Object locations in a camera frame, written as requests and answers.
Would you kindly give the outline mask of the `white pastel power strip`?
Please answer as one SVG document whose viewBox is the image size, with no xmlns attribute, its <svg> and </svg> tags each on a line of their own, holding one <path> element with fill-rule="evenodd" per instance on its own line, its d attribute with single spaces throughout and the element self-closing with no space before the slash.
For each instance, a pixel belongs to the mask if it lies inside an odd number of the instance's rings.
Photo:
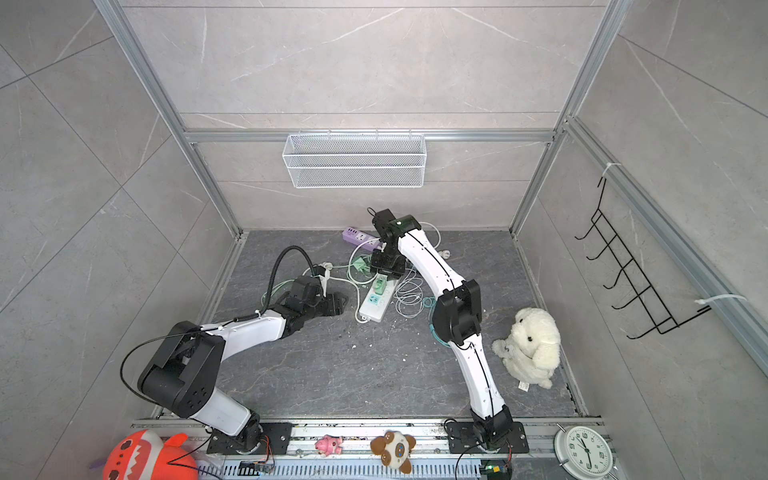
<svg viewBox="0 0 768 480">
<path fill-rule="evenodd" d="M 399 280 L 388 277 L 387 288 L 383 296 L 379 296 L 374 292 L 372 287 L 373 282 L 358 310 L 359 320 L 362 323 L 379 323 L 383 319 L 392 297 L 394 296 L 395 288 L 397 287 Z"/>
</svg>

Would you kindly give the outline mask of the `white charger with cable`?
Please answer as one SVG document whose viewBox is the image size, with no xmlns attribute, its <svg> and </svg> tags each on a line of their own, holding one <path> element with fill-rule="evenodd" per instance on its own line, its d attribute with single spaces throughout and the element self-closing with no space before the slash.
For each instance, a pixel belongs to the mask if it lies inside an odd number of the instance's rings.
<svg viewBox="0 0 768 480">
<path fill-rule="evenodd" d="M 425 298 L 423 278 L 416 270 L 409 269 L 395 288 L 396 312 L 405 319 L 415 318 L 425 309 Z"/>
</svg>

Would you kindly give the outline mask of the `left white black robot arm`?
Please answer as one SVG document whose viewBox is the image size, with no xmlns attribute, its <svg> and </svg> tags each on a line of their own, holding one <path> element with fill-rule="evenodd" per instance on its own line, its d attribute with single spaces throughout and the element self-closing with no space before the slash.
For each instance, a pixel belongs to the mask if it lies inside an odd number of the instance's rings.
<svg viewBox="0 0 768 480">
<path fill-rule="evenodd" d="M 289 291 L 274 297 L 279 268 L 292 251 L 304 258 L 307 272 L 290 283 Z M 263 442 L 260 416 L 217 387 L 220 366 L 236 354 L 293 335 L 310 320 L 343 314 L 349 297 L 330 290 L 330 278 L 329 268 L 313 262 L 302 247 L 290 245 L 272 266 L 259 309 L 223 323 L 178 322 L 168 334 L 129 351 L 134 354 L 144 346 L 159 344 L 135 386 L 124 373 L 130 355 L 123 357 L 119 378 L 139 399 L 209 427 L 213 434 L 225 437 L 232 450 L 251 453 Z"/>
</svg>

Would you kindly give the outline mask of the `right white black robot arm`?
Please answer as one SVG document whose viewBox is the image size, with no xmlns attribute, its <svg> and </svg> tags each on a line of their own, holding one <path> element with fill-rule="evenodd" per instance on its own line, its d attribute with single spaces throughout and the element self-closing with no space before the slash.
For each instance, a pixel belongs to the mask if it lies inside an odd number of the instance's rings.
<svg viewBox="0 0 768 480">
<path fill-rule="evenodd" d="M 468 388 L 473 432 L 479 446 L 500 448 L 514 420 L 493 379 L 481 335 L 479 284 L 448 265 L 411 215 L 369 209 L 383 248 L 373 253 L 372 269 L 396 276 L 414 267 L 435 296 L 431 322 L 437 338 L 454 352 Z"/>
</svg>

